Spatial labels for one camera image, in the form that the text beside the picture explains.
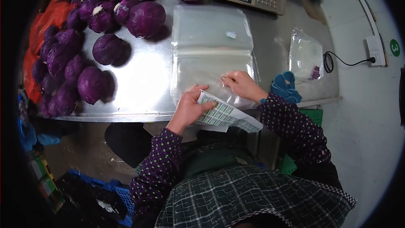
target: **blue plastic crate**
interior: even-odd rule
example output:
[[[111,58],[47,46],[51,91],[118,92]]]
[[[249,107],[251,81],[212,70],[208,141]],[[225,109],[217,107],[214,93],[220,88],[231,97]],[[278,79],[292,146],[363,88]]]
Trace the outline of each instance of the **blue plastic crate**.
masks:
[[[129,189],[122,187],[122,184],[119,180],[111,180],[110,183],[107,183],[102,180],[97,180],[87,175],[80,173],[79,171],[69,169],[68,173],[79,175],[81,180],[84,180],[86,183],[91,184],[93,187],[100,187],[102,189],[116,192],[125,206],[128,209],[127,215],[125,216],[124,221],[118,220],[120,224],[131,226],[132,225],[132,215],[134,214],[134,204],[131,202],[129,196]]]

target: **hand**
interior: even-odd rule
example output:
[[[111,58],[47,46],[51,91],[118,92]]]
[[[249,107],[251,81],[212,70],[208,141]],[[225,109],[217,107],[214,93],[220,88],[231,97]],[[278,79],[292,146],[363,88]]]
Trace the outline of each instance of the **hand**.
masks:
[[[250,99],[260,104],[261,99],[267,98],[267,92],[253,81],[247,72],[230,71],[226,77],[221,77],[222,81],[229,86],[234,93],[242,98]]]
[[[188,92],[181,95],[179,103],[173,118],[166,126],[169,130],[181,135],[188,125],[194,123],[205,111],[214,108],[217,102],[206,102],[198,104],[197,100],[200,98],[201,90],[206,90],[209,85],[198,86],[195,84]]]

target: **white wall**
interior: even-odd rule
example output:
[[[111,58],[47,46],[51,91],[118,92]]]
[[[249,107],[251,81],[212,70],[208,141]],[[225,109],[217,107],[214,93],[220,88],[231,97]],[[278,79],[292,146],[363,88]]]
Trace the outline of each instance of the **white wall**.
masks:
[[[355,197],[357,207],[344,227],[358,227],[377,206],[398,164],[404,144],[400,126],[398,89],[405,47],[383,0],[367,0],[377,18],[388,54],[389,67],[363,63],[349,67],[337,63],[343,100],[323,106],[322,126],[343,189]],[[346,63],[369,57],[365,37],[372,35],[358,0],[323,0],[336,54]],[[394,57],[391,39],[400,44]]]

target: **woman's left hand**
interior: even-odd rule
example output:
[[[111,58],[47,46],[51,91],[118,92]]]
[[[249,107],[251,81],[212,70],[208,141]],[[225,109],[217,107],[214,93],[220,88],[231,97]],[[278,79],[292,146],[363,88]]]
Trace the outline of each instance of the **woman's left hand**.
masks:
[[[195,84],[188,92],[181,95],[177,104],[176,112],[166,128],[181,135],[188,125],[194,123],[205,111],[214,108],[217,102],[198,104],[201,91],[209,88],[209,85],[198,86]]]

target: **number 3 sticker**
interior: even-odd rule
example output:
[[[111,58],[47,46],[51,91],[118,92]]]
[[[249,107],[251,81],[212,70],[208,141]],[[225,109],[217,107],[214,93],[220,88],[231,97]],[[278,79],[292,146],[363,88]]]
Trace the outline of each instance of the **number 3 sticker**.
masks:
[[[390,41],[390,48],[391,48],[391,52],[394,56],[399,56],[400,53],[400,49],[399,49],[399,44],[396,40],[392,39]]]

